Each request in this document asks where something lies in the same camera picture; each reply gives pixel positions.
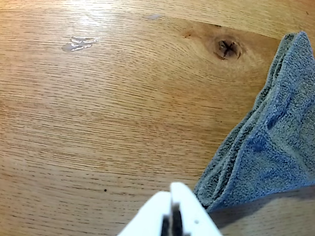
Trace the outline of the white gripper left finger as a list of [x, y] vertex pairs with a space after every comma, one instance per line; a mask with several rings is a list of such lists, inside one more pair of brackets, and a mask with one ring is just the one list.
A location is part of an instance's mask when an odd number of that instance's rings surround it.
[[155, 193], [119, 232], [120, 236], [160, 236], [171, 212], [171, 193]]

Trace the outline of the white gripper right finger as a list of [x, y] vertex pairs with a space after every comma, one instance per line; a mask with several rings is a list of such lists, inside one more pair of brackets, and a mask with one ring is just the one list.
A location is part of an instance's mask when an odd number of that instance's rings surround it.
[[173, 182], [170, 193], [173, 236], [222, 236], [189, 187], [181, 182]]

